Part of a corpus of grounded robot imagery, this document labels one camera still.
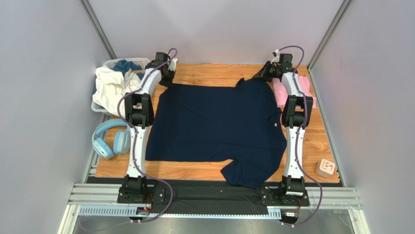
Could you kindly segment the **navy blue t shirt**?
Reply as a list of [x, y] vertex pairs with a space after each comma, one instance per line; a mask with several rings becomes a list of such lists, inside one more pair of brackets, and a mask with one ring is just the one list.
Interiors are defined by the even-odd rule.
[[233, 186], [257, 188], [279, 168], [287, 141], [270, 86], [241, 79], [234, 87], [174, 84], [159, 97], [146, 160], [219, 162]]

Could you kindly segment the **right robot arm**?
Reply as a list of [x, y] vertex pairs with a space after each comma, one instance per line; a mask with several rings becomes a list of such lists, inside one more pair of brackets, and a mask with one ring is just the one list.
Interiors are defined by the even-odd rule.
[[309, 124], [313, 98], [305, 94], [300, 84], [300, 76], [292, 67], [292, 54], [273, 52], [274, 59], [267, 61], [254, 78], [266, 82], [280, 80], [287, 92], [282, 113], [282, 125], [287, 134], [287, 163], [277, 189], [277, 198], [283, 204], [300, 200], [305, 195], [305, 173], [302, 168], [303, 140]]

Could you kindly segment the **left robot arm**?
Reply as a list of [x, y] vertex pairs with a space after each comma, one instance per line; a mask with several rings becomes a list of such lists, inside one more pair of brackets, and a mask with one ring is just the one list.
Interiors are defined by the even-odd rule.
[[144, 203], [151, 197], [147, 188], [145, 153], [150, 127], [154, 121], [151, 100], [157, 84], [172, 85], [178, 59], [171, 51], [157, 52], [155, 59], [146, 65], [143, 79], [137, 88], [123, 97], [124, 121], [131, 136], [130, 159], [126, 176], [119, 190], [119, 203]]

